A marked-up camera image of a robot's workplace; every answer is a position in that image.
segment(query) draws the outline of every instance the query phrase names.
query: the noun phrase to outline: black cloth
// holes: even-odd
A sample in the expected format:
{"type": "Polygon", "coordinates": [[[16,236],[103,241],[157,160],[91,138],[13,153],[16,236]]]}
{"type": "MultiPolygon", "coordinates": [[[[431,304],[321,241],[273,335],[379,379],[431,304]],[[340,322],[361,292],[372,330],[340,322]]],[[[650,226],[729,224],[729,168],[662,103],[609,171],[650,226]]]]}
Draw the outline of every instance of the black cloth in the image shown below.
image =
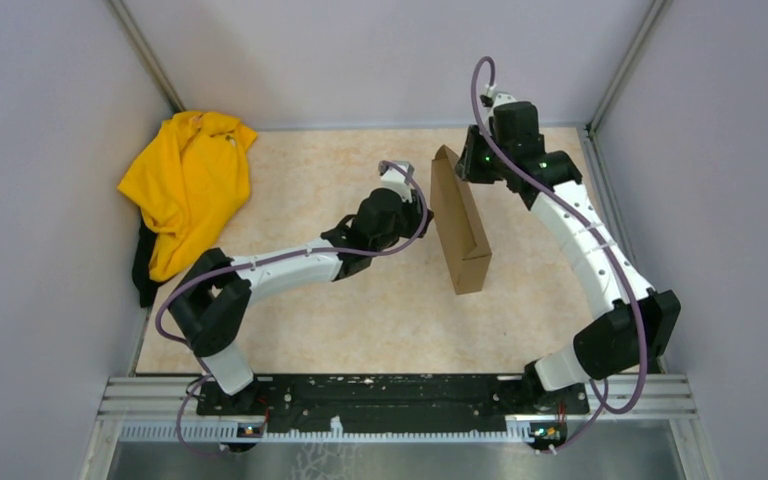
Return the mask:
{"type": "Polygon", "coordinates": [[[134,266],[131,268],[131,280],[140,293],[140,306],[151,307],[157,289],[165,282],[155,282],[148,276],[148,262],[154,252],[154,244],[157,242],[157,234],[151,231],[140,215],[140,238],[137,240],[137,253],[134,254],[134,266]]]}

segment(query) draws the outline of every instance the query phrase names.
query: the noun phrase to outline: wooden table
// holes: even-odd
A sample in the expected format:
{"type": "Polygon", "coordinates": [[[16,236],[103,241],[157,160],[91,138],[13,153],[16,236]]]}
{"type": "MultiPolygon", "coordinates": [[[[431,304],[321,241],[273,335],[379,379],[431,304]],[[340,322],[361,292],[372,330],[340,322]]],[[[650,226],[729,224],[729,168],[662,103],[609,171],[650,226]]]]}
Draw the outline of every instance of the wooden table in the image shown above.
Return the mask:
{"type": "MultiPolygon", "coordinates": [[[[577,132],[543,130],[587,178],[577,132]]],[[[426,195],[442,144],[465,129],[262,133],[249,151],[252,196],[217,242],[227,255],[292,247],[332,228],[379,184],[379,160],[409,160],[426,195]]],[[[484,290],[456,296],[435,225],[406,251],[352,278],[251,306],[237,343],[256,372],[517,372],[587,325],[587,304],[558,245],[503,185],[473,187],[493,249],[484,290]]],[[[180,278],[164,285],[159,305],[180,278]]],[[[196,372],[190,351],[149,322],[137,371],[196,372]]],[[[167,314],[164,326],[178,333],[167,314]]]]}

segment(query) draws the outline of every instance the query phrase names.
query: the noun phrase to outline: yellow jacket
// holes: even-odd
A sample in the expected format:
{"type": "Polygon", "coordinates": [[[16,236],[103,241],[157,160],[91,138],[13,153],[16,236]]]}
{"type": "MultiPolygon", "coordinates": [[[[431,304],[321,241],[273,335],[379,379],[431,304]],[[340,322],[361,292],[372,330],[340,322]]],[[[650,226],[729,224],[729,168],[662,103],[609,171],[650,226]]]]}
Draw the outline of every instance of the yellow jacket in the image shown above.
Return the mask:
{"type": "Polygon", "coordinates": [[[183,112],[163,122],[134,160],[119,191],[139,205],[157,232],[149,276],[162,282],[184,270],[219,238],[249,198],[246,150],[257,138],[238,118],[183,112]]]}

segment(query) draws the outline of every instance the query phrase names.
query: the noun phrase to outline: cardboard box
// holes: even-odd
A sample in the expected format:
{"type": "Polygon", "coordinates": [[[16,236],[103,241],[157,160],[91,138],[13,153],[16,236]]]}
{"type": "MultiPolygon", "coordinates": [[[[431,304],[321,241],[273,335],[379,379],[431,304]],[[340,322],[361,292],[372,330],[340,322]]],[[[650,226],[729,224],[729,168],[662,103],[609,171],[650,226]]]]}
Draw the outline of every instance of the cardboard box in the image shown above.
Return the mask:
{"type": "Polygon", "coordinates": [[[469,184],[454,173],[458,154],[443,145],[431,161],[431,210],[455,293],[480,292],[490,266],[490,244],[469,184]]]}

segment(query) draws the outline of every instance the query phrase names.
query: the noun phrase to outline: white wall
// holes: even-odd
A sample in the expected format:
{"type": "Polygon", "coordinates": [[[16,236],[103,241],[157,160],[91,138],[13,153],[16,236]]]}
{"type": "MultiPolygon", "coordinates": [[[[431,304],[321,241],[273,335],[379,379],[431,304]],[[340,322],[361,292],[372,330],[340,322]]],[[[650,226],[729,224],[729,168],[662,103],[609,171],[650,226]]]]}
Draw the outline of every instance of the white wall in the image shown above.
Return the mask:
{"type": "Polygon", "coordinates": [[[722,478],[768,478],[768,2],[676,1],[598,141],[722,478]]]}
{"type": "Polygon", "coordinates": [[[73,478],[143,312],[118,179],[169,112],[101,0],[0,0],[0,479],[73,478]]]}
{"type": "Polygon", "coordinates": [[[648,0],[129,0],[191,109],[258,129],[471,123],[493,55],[544,123],[584,123],[648,0]]]}

